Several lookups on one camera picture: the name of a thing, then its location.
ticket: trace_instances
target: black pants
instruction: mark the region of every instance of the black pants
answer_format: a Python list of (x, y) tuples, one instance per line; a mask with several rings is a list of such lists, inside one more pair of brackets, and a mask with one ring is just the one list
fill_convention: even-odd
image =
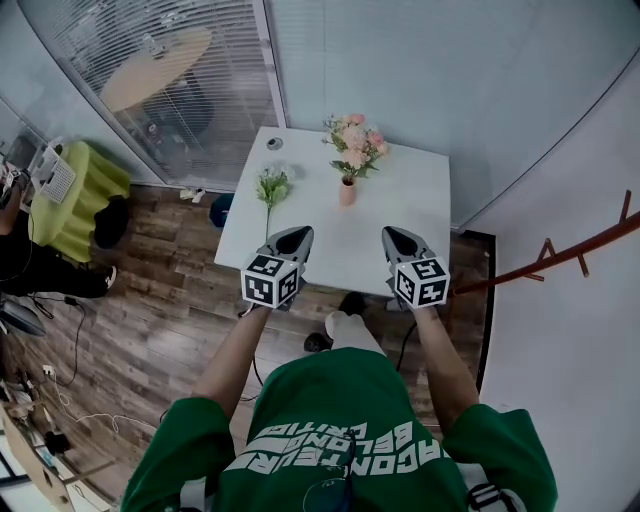
[(107, 293), (105, 274), (74, 267), (59, 258), (49, 247), (33, 244), (31, 261), (24, 273), (0, 283), (9, 295), (35, 292), (59, 292), (74, 297), (94, 298)]

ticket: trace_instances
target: white cable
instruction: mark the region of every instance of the white cable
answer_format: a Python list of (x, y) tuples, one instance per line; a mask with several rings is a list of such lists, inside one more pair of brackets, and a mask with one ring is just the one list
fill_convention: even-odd
[(60, 389), (58, 389), (58, 381), (56, 379), (55, 370), (52, 373), (53, 373), (53, 383), (56, 386), (56, 393), (58, 394), (58, 400), (60, 400), (60, 405), (62, 405), (62, 410), (64, 411), (64, 413), (69, 418), (71, 418), (76, 423), (79, 423), (79, 422), (84, 421), (84, 420), (88, 420), (89, 418), (97, 418), (97, 417), (100, 417), (100, 416), (107, 416), (107, 417), (111, 418), (111, 428), (113, 428), (113, 431), (116, 434), (120, 433), (120, 427), (118, 426), (118, 422), (116, 421), (116, 418), (122, 418), (123, 420), (132, 421), (134, 423), (138, 423), (139, 425), (143, 425), (145, 427), (149, 427), (149, 428), (153, 429), (154, 432), (158, 430), (153, 425), (149, 425), (149, 423), (146, 423), (146, 422), (141, 421), (141, 420), (137, 420), (135, 418), (129, 418), (128, 416), (122, 416), (121, 414), (116, 414), (114, 416), (114, 415), (108, 414), (106, 412), (101, 412), (101, 413), (97, 413), (97, 414), (89, 414), (87, 416), (82, 416), (82, 418), (74, 418), (67, 411), (67, 406), (69, 406), (71, 404), (71, 400), (69, 400), (69, 397), (67, 395), (65, 395), (64, 393), (60, 393)]

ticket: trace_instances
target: green t-shirt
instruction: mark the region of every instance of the green t-shirt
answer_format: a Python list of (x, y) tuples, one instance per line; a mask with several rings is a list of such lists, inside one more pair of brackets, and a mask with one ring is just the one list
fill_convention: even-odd
[(177, 511), (185, 482), (203, 477), (216, 512), (301, 511), (314, 484), (344, 476), (332, 466), (347, 450), (353, 511), (466, 511), (468, 489), (456, 463), (480, 464), (489, 482), (515, 493), (529, 512), (552, 510), (557, 497), (526, 411), (470, 407), (441, 446), (417, 421), (390, 361), (344, 348), (273, 372), (238, 456), (218, 404), (175, 402), (129, 482), (122, 511)]

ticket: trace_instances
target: flower vase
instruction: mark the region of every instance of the flower vase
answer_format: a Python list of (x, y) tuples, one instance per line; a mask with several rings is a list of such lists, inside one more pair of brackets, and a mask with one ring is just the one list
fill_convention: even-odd
[(351, 206), (356, 201), (356, 182), (353, 178), (342, 177), (340, 182), (340, 206)]

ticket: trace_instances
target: green tablecloth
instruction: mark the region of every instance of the green tablecloth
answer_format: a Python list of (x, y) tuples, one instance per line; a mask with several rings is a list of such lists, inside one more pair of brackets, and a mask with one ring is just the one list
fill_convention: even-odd
[(61, 204), (37, 194), (31, 205), (29, 237), (50, 245), (79, 262), (87, 262), (94, 216), (114, 196), (129, 197), (129, 175), (100, 156), (85, 142), (65, 146), (61, 157), (76, 172), (76, 179)]

